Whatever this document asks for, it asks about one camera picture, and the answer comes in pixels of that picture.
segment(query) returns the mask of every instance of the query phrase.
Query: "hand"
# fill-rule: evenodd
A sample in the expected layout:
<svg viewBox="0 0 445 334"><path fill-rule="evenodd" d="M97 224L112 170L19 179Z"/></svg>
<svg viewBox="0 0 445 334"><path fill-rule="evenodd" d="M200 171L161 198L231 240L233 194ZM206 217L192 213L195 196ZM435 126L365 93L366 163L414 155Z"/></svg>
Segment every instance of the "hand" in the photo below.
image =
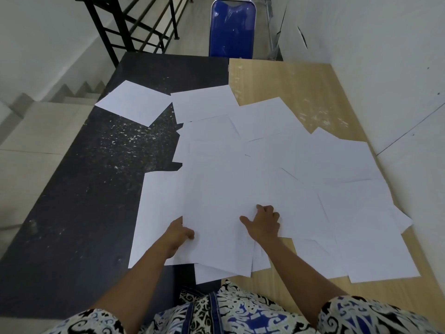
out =
<svg viewBox="0 0 445 334"><path fill-rule="evenodd" d="M280 229L280 224L278 223L280 214L274 212L274 207L270 205L257 205L256 208L258 212L253 221L250 221L243 215L239 218L248 229L249 235L258 243L266 239L277 238L278 230Z"/></svg>
<svg viewBox="0 0 445 334"><path fill-rule="evenodd" d="M194 231L184 227L182 217L179 217L170 223L170 226L156 242L167 250L168 258L171 258L187 239L194 239Z"/></svg>

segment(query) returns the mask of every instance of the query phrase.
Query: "forearm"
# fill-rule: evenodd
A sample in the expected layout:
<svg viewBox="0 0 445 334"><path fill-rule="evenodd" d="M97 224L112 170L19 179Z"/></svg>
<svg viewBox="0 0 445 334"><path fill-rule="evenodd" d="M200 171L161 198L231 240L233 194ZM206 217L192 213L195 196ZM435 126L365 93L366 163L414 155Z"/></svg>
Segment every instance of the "forearm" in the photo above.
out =
<svg viewBox="0 0 445 334"><path fill-rule="evenodd" d="M323 305L346 293L288 249L278 237L259 243L304 317L316 328Z"/></svg>
<svg viewBox="0 0 445 334"><path fill-rule="evenodd" d="M114 314L127 334L136 334L144 320L167 257L167 248L158 243L153 244L93 308L105 309Z"/></svg>

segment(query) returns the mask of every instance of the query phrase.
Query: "blue chair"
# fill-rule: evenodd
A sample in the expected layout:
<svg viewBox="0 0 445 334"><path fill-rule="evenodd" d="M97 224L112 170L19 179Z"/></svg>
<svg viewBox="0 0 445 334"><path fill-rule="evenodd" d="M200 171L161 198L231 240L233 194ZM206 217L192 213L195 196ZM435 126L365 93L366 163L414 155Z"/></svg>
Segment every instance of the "blue chair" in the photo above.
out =
<svg viewBox="0 0 445 334"><path fill-rule="evenodd" d="M237 2L230 6L226 2ZM251 0L215 0L210 14L209 56L251 59L256 5Z"/></svg>

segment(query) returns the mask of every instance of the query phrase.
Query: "black tabletop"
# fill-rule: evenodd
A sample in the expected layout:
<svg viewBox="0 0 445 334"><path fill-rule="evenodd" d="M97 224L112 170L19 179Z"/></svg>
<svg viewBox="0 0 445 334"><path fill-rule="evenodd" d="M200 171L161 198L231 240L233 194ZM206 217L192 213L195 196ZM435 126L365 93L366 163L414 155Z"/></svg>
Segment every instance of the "black tabletop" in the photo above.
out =
<svg viewBox="0 0 445 334"><path fill-rule="evenodd" d="M124 80L166 94L225 85L228 65L219 57L127 52L102 97ZM144 173L181 167L172 162L180 127L172 105L150 127L93 108L0 261L0 316L67 318L123 276ZM165 266L148 318L193 284L192 265Z"/></svg>

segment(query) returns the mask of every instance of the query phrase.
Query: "light wood tabletop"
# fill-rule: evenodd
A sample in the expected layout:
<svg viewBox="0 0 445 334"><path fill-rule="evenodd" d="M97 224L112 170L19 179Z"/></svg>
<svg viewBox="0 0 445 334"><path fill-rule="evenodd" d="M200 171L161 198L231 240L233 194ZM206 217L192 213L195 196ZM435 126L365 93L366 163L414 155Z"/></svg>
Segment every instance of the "light wood tabletop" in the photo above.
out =
<svg viewBox="0 0 445 334"><path fill-rule="evenodd" d="M322 127L342 139L369 142L330 64L230 59L229 85L241 106L281 97L310 133ZM421 277L358 284L351 284L348 277L331 281L351 295L424 315L445 330L445 299L413 228L408 228L402 236ZM295 252L291 239L283 238L283 242ZM285 309L298 312L273 267L254 272L251 278L236 276L231 280L247 291L262 294Z"/></svg>

